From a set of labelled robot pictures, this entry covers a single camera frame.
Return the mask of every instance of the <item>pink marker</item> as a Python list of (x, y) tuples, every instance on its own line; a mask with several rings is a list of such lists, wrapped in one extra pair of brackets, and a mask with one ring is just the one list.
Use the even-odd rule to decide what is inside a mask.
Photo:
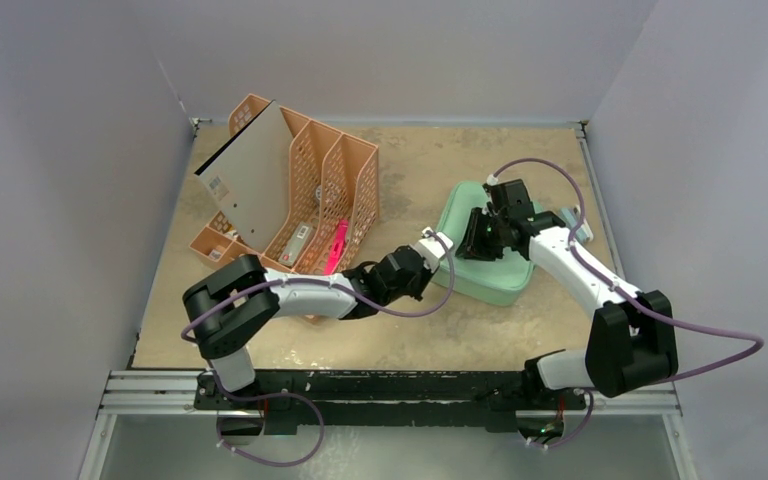
[(331, 254), (328, 255), (328, 263), (325, 264), (325, 275), (331, 275), (337, 269), (343, 249), (346, 247), (346, 232), (349, 230), (349, 221), (340, 220), (337, 224), (337, 232), (334, 234), (334, 245), (331, 246)]

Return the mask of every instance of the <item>beige table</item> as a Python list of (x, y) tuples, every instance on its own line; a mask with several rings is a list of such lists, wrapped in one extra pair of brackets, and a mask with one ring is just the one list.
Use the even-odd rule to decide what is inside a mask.
[[(380, 260), (395, 247), (415, 241), (423, 227), (436, 225), (458, 182), (483, 182), (501, 164), (534, 156), (561, 164), (581, 185), (596, 236), (587, 248), (606, 265), (613, 265), (572, 129), (341, 128), (381, 147), (381, 218), (356, 263)], [(226, 126), (199, 131), (143, 319), (135, 368), (205, 366), (198, 351), (179, 338), (187, 322), (181, 295), (211, 273), (188, 245), (217, 211), (191, 172), (227, 138)], [(551, 169), (519, 166), (503, 178), (515, 176), (525, 180), (532, 198), (546, 208), (576, 202), (564, 178)], [(418, 311), (436, 304), (443, 293), (443, 288), (432, 284), (422, 304), (401, 299), (392, 308)], [(311, 324), (299, 318), (278, 318), (258, 333), (249, 350), (259, 368), (514, 370), (528, 358), (584, 346), (589, 322), (572, 296), (536, 269), (525, 292), (508, 308), (455, 294), (437, 313), (419, 319), (379, 314)]]

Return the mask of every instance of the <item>paper label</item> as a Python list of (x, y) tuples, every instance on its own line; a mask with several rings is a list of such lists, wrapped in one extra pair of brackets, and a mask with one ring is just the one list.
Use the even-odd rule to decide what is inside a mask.
[(220, 178), (219, 175), (213, 177), (210, 183), (207, 184), (207, 188), (210, 190), (210, 194), (213, 195), (213, 198), (215, 198), (217, 202), (225, 198), (225, 195), (228, 195), (228, 187), (225, 186), (225, 183), (222, 181), (222, 178)]

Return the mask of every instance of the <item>white wall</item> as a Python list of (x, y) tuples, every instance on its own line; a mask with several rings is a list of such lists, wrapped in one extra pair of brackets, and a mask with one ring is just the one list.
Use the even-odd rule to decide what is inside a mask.
[(0, 478), (75, 478), (124, 366), (186, 116), (122, 0), (0, 0)]
[[(768, 2), (660, 0), (590, 126), (630, 279), (766, 338), (678, 386), (701, 476), (768, 479)], [(682, 369), (746, 346), (679, 342)]]
[(132, 0), (191, 116), (590, 118), (655, 0)]

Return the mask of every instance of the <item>purple cable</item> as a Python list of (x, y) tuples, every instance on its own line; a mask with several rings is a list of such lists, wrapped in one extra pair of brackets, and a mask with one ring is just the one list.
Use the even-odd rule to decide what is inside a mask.
[[(543, 165), (546, 165), (548, 167), (551, 167), (555, 169), (558, 173), (563, 175), (567, 181), (572, 185), (572, 188), (575, 189), (575, 195), (578, 197), (578, 204), (581, 207), (581, 215), (579, 215), (578, 222), (573, 226), (573, 228), (570, 229), (569, 236), (567, 237), (567, 243), (570, 247), (570, 252), (572, 253), (573, 257), (575, 257), (576, 260), (578, 260), (578, 263), (580, 263), (584, 268), (586, 268), (590, 273), (595, 275), (600, 281), (608, 285), (609, 287), (613, 286), (613, 282), (610, 278), (602, 274), (599, 270), (597, 270), (593, 265), (589, 264), (587, 260), (585, 260), (581, 254), (578, 253), (576, 249), (576, 243), (575, 243), (575, 232), (581, 228), (581, 226), (584, 224), (584, 194), (581, 193), (581, 188), (578, 186), (577, 183), (575, 183), (575, 179), (572, 178), (572, 176), (563, 168), (561, 168), (559, 165), (550, 162), (548, 160), (543, 160), (541, 158), (521, 158), (519, 160), (513, 160), (511, 162), (506, 163), (505, 165), (502, 165), (501, 168), (496, 170), (495, 173), (493, 173), (493, 176), (498, 178), (499, 175), (507, 170), (508, 168), (520, 164), (520, 163), (540, 163)], [(713, 328), (713, 327), (706, 327), (702, 325), (695, 325), (693, 323), (684, 322), (681, 320), (676, 320), (674, 318), (670, 318), (666, 315), (662, 315), (658, 312), (652, 311), (643, 305), (640, 304), (636, 300), (636, 298), (629, 292), (626, 292), (620, 287), (616, 287), (615, 291), (617, 294), (619, 294), (621, 297), (626, 299), (634, 308), (636, 308), (638, 311), (646, 315), (647, 317), (657, 320), (659, 322), (666, 323), (667, 325), (672, 325), (673, 327), (682, 328), (684, 330), (690, 330), (692, 332), (697, 333), (703, 333), (705, 335), (711, 335), (715, 337), (724, 337), (724, 338), (733, 338), (737, 340), (748, 340), (750, 342), (754, 342), (754, 344), (747, 348), (746, 350), (736, 353), (734, 355), (731, 355), (729, 357), (726, 357), (722, 360), (710, 363), (708, 365), (703, 365), (698, 368), (694, 368), (692, 370), (688, 370), (683, 373), (679, 373), (677, 375), (674, 375), (669, 378), (665, 378), (663, 380), (660, 380), (658, 382), (655, 382), (655, 384), (659, 383), (667, 383), (672, 382), (675, 380), (682, 380), (685, 378), (695, 377), (696, 375), (701, 375), (703, 373), (710, 372), (711, 370), (716, 370), (717, 368), (724, 367), (726, 365), (729, 365), (731, 363), (737, 362), (738, 360), (742, 360), (758, 350), (761, 350), (761, 347), (764, 346), (764, 339), (761, 338), (758, 335), (752, 334), (752, 333), (744, 333), (744, 332), (736, 332), (733, 330), (724, 330), (721, 328)]]
[[(219, 302), (216, 304), (213, 308), (209, 309), (208, 311), (201, 314), (198, 318), (190, 322), (189, 325), (184, 328), (184, 330), (181, 331), (181, 338), (187, 342), (190, 343), (196, 343), (196, 340), (189, 336), (189, 333), (192, 332), (195, 328), (197, 328), (199, 325), (205, 322), (208, 318), (210, 318), (215, 313), (219, 312), (223, 308), (227, 307), (228, 305), (231, 305), (235, 301), (247, 297), (248, 295), (251, 295), (253, 293), (259, 292), (261, 290), (264, 290), (266, 288), (283, 285), (283, 284), (293, 284), (293, 283), (308, 283), (313, 285), (322, 285), (323, 287), (327, 288), (336, 288), (340, 291), (343, 291), (345, 293), (348, 293), (352, 296), (354, 296), (358, 301), (363, 302), (370, 307), (384, 313), (389, 313), (390, 315), (395, 315), (398, 317), (407, 317), (407, 318), (419, 318), (424, 317), (425, 315), (430, 315), (437, 310), (439, 310), (448, 300), (449, 297), (452, 296), (452, 292), (455, 291), (455, 262), (452, 258), (452, 252), (449, 250), (449, 248), (446, 246), (446, 242), (444, 242), (436, 232), (430, 233), (431, 237), (434, 238), (434, 240), (437, 241), (437, 243), (440, 244), (440, 246), (443, 247), (443, 252), (446, 255), (446, 261), (449, 263), (449, 287), (446, 289), (446, 294), (443, 296), (443, 299), (440, 300), (440, 302), (427, 309), (423, 310), (421, 312), (411, 313), (411, 312), (397, 312), (395, 310), (390, 310), (387, 307), (384, 307), (382, 305), (378, 305), (377, 303), (373, 302), (372, 300), (364, 297), (363, 295), (359, 294), (358, 292), (352, 290), (351, 288), (344, 287), (343, 285), (338, 284), (331, 284), (330, 282), (326, 280), (318, 280), (315, 278), (289, 278), (286, 281), (284, 280), (271, 280), (269, 282), (263, 282), (259, 283), (257, 285), (251, 286), (249, 288), (243, 289), (240, 292), (237, 292), (234, 295), (231, 295), (230, 297), (226, 298), (225, 300)], [(269, 393), (265, 395), (257, 395), (254, 397), (239, 397), (236, 395), (233, 395), (229, 391), (225, 389), (225, 387), (222, 386), (222, 383), (220, 382), (219, 376), (216, 373), (216, 370), (213, 371), (214, 379), (216, 380), (216, 386), (219, 388), (219, 391), (222, 392), (222, 394), (228, 398), (229, 400), (233, 400), (235, 402), (256, 402), (258, 400), (268, 400), (270, 398), (295, 398), (296, 400), (301, 401), (302, 403), (306, 404), (313, 410), (313, 413), (316, 414), (317, 420), (319, 420), (319, 438), (316, 440), (316, 445), (313, 446), (313, 449), (311, 449), (310, 452), (307, 453), (307, 455), (299, 458), (298, 460), (293, 460), (291, 462), (275, 462), (272, 460), (267, 460), (262, 457), (258, 457), (256, 455), (252, 455), (246, 451), (240, 450), (232, 445), (230, 445), (227, 441), (225, 441), (224, 438), (222, 438), (222, 431), (221, 431), (221, 418), (217, 420), (216, 422), (216, 434), (219, 437), (220, 445), (231, 451), (232, 453), (235, 453), (237, 455), (240, 455), (242, 457), (248, 458), (249, 460), (252, 460), (254, 462), (271, 466), (271, 467), (293, 467), (296, 465), (299, 465), (301, 463), (304, 463), (308, 460), (310, 460), (316, 452), (319, 450), (319, 447), (322, 445), (322, 441), (325, 439), (325, 420), (322, 418), (322, 412), (319, 411), (318, 408), (316, 408), (316, 405), (310, 401), (307, 397), (304, 397), (302, 395), (298, 395), (291, 392), (280, 392), (280, 393)]]
[(222, 392), (222, 395), (225, 396), (228, 400), (233, 400), (235, 402), (257, 402), (260, 400), (269, 400), (270, 398), (294, 398), (308, 407), (310, 407), (311, 410), (313, 410), (313, 413), (316, 415), (316, 419), (319, 422), (319, 436), (316, 439), (316, 444), (313, 446), (313, 448), (308, 452), (306, 455), (304, 455), (301, 458), (298, 458), (296, 460), (292, 460), (289, 462), (277, 462), (274, 460), (268, 460), (263, 457), (258, 457), (257, 455), (252, 455), (249, 452), (246, 452), (245, 450), (240, 450), (239, 448), (231, 445), (228, 443), (225, 438), (222, 437), (222, 417), (219, 417), (216, 419), (216, 436), (219, 438), (219, 444), (230, 451), (231, 453), (240, 455), (241, 457), (248, 458), (249, 460), (253, 462), (260, 463), (261, 465), (266, 465), (268, 467), (295, 467), (296, 465), (301, 465), (302, 463), (310, 460), (314, 455), (316, 455), (316, 452), (319, 451), (319, 447), (322, 446), (323, 440), (325, 440), (325, 419), (322, 418), (322, 412), (319, 411), (318, 408), (316, 408), (316, 405), (310, 401), (309, 398), (292, 393), (292, 392), (280, 392), (280, 393), (267, 393), (265, 395), (255, 395), (253, 397), (240, 397), (237, 395), (232, 394), (228, 390), (225, 390), (225, 387), (222, 386), (222, 383), (220, 382), (219, 376), (216, 373), (216, 370), (213, 371), (213, 379), (216, 382), (216, 387), (219, 389), (220, 392)]

